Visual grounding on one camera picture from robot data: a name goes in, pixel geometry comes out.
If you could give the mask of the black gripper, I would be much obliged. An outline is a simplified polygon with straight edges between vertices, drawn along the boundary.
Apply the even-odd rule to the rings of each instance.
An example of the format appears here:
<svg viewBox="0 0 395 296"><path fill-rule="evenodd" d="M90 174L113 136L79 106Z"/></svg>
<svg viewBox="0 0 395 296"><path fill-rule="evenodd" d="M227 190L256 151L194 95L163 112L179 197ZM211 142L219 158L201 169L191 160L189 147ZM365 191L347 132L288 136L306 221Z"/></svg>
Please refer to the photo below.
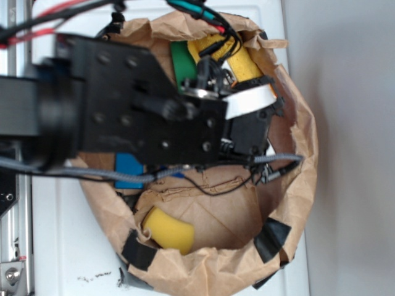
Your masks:
<svg viewBox="0 0 395 296"><path fill-rule="evenodd" d="M267 149L272 118L284 100L267 85L220 97L185 80L179 92L155 58L133 77L133 156L143 165L251 163Z"/></svg>

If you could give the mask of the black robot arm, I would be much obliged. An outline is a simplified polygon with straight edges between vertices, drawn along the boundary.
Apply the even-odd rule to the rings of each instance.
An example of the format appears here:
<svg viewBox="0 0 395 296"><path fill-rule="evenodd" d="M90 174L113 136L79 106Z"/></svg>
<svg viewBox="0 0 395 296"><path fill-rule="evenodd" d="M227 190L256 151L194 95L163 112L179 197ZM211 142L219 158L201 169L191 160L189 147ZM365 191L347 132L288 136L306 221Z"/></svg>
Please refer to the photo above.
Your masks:
<svg viewBox="0 0 395 296"><path fill-rule="evenodd" d="M58 34L53 58L1 77L1 142L44 170L79 152L143 165L252 162L283 108L273 80L231 88L211 58L197 69L177 89L149 49Z"/></svg>

